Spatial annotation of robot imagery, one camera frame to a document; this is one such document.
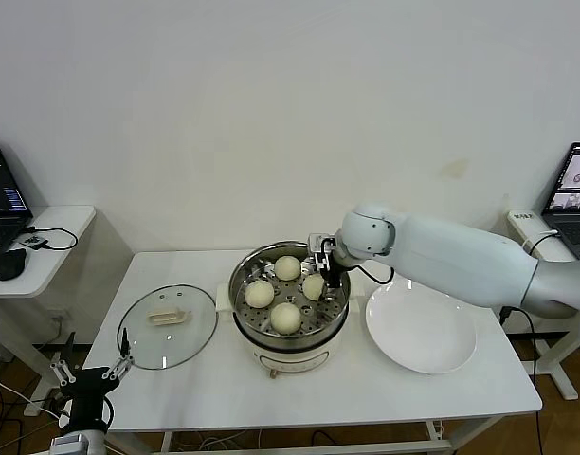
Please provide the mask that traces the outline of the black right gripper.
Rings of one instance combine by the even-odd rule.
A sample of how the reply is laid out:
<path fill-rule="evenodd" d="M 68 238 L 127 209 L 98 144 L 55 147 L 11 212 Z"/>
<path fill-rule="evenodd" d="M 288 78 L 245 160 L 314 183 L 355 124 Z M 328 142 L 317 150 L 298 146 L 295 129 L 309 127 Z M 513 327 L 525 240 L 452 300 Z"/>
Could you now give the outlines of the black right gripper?
<path fill-rule="evenodd" d="M 321 297 L 325 299 L 335 295 L 341 288 L 342 273 L 355 268 L 354 257 L 337 239 L 326 239 L 325 252 L 314 252 L 313 256 L 316 270 L 323 279 Z"/>

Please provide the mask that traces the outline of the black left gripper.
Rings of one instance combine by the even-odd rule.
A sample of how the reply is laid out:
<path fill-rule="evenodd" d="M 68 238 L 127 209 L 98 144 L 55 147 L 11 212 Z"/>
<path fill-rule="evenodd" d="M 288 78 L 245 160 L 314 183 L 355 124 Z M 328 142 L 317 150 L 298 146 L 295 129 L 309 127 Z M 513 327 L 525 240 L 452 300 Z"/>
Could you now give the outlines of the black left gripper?
<path fill-rule="evenodd" d="M 71 401 L 68 422 L 63 429 L 108 429 L 113 423 L 114 408 L 107 394 L 119 386 L 134 365 L 127 329 L 123 328 L 121 334 L 120 357 L 109 369 L 98 367 L 73 373 L 70 360 L 75 332 L 68 336 L 58 359 L 51 360 L 50 369 L 62 387 L 64 402 Z"/>

